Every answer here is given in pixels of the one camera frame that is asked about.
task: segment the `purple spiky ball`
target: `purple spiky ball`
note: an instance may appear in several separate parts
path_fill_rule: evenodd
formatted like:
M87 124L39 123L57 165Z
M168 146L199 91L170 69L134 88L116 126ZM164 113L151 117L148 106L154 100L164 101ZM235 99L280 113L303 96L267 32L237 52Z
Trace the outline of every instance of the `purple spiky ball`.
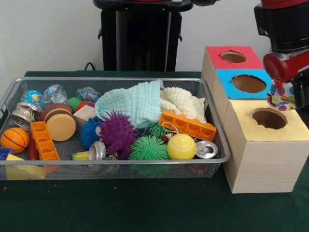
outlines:
M131 154L131 144L137 139L134 126L131 125L129 116L115 111L107 114L110 118L104 117L105 121L100 124L100 139L106 145L107 153L118 152L118 159L126 160Z

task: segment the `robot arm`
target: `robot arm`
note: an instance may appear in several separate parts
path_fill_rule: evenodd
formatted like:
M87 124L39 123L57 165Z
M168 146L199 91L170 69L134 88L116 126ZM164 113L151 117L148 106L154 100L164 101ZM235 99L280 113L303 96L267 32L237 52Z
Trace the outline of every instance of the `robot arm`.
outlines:
M262 0L254 12L259 34L271 42L265 70L293 84L296 108L309 105L309 0Z

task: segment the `round hole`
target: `round hole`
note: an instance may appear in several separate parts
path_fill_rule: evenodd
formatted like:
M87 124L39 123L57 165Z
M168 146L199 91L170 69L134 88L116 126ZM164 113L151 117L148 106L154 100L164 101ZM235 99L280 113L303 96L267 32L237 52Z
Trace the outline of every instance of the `round hole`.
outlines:
M258 93L266 89L266 83L252 75L234 76L232 82L237 89L247 93Z
M221 55L221 57L222 59L230 63L243 63L247 60L247 58L243 54L233 51L225 52Z
M272 109L255 110L252 118L256 120L258 125L275 130L281 129L287 124L285 116Z

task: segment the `green table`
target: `green table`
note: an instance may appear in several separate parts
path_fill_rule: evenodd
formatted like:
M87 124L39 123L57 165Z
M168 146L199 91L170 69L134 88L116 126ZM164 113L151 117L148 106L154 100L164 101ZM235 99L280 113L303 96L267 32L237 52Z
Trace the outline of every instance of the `green table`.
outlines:
M27 76L199 77L200 73L28 72ZM309 231L309 165L292 193L230 193L211 179L0 182L0 232Z

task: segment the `small basketball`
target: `small basketball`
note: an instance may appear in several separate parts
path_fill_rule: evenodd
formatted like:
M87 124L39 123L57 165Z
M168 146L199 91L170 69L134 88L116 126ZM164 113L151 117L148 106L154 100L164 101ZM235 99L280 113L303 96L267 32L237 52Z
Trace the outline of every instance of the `small basketball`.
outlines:
M11 147L14 154L22 153L29 145L27 132L18 127L7 129L0 139L2 147Z

